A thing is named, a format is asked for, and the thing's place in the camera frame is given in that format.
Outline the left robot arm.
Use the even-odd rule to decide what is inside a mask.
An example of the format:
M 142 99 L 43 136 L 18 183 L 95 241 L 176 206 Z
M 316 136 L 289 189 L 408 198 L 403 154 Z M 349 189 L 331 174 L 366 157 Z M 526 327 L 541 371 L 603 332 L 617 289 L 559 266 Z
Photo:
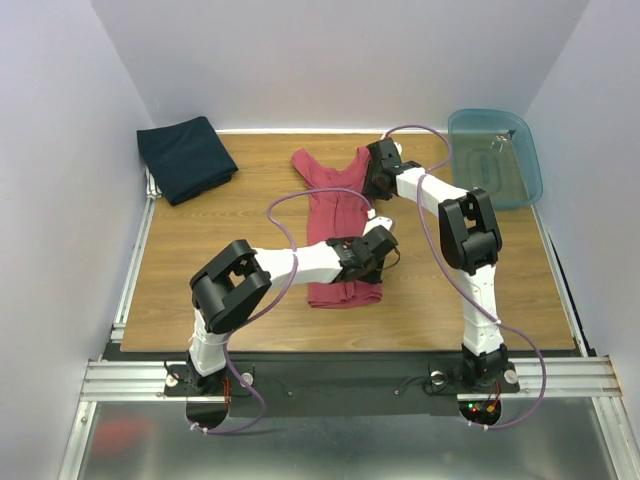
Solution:
M 252 248 L 244 239 L 230 243 L 190 280 L 195 320 L 188 382 L 201 395 L 221 386 L 230 335 L 256 316 L 269 291 L 300 284 L 372 284 L 397 245 L 384 225 L 367 227 L 361 237 L 330 238 L 298 250 Z

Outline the maroon tank top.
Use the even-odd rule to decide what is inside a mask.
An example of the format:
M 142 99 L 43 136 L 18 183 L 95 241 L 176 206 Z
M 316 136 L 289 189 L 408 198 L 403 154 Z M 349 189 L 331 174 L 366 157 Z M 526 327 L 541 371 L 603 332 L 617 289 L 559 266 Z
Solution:
M 307 243 L 310 245 L 329 238 L 359 236 L 368 220 L 368 207 L 352 193 L 326 192 L 322 188 L 341 187 L 362 191 L 369 151 L 356 150 L 354 159 L 343 170 L 321 165 L 311 154 L 299 149 L 292 155 L 292 165 L 303 178 L 305 186 L 315 192 L 310 195 L 307 224 Z M 382 300 L 382 287 L 363 281 L 308 286 L 308 303 L 313 308 L 347 309 L 363 307 Z

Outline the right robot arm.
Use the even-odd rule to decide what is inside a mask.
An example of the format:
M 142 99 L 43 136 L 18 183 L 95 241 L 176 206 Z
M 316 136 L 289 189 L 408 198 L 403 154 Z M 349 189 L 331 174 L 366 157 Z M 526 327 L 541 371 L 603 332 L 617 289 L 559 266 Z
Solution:
M 367 146 L 370 159 L 363 193 L 374 200 L 394 196 L 412 200 L 419 213 L 437 217 L 440 266 L 463 297 L 464 334 L 461 382 L 482 390 L 507 368 L 508 351 L 500 332 L 495 274 L 502 236 L 490 196 L 446 183 L 415 162 L 404 162 L 390 138 Z

